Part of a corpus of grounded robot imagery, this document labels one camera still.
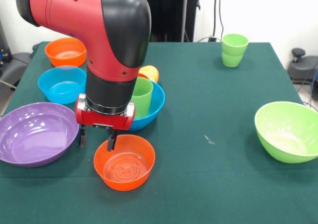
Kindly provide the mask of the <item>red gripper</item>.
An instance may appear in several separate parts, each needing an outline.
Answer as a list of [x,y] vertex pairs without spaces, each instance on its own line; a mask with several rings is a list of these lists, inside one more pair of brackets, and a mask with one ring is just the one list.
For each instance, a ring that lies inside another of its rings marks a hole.
[[135,104],[129,102],[124,112],[110,115],[102,114],[96,112],[88,107],[86,102],[86,95],[80,93],[75,104],[75,117],[76,121],[80,124],[79,130],[79,147],[81,149],[85,148],[87,144],[87,126],[98,126],[113,128],[107,140],[107,151],[112,151],[115,149],[116,140],[118,136],[118,130],[129,130],[135,116]]

